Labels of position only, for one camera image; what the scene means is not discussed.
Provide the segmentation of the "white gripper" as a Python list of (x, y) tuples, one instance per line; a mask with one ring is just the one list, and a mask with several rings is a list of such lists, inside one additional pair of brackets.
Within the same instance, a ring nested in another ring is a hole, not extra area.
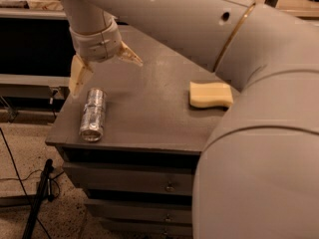
[(87, 61), (102, 62), (117, 55), (127, 63), (140, 67), (143, 65), (143, 60), (125, 42), (122, 42), (122, 36), (114, 18), (110, 19), (108, 27), (95, 31), (93, 34), (81, 34), (73, 25), (70, 25), (70, 33), (77, 53), (72, 59), (69, 80), (69, 91), (74, 98), (79, 95), (93, 75), (94, 71)]

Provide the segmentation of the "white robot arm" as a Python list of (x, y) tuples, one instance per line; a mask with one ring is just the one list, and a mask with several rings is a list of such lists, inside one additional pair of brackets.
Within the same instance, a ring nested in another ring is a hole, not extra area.
[(194, 239), (319, 239), (315, 26), (251, 0), (62, 0), (77, 51), (111, 13), (229, 82), (193, 186)]

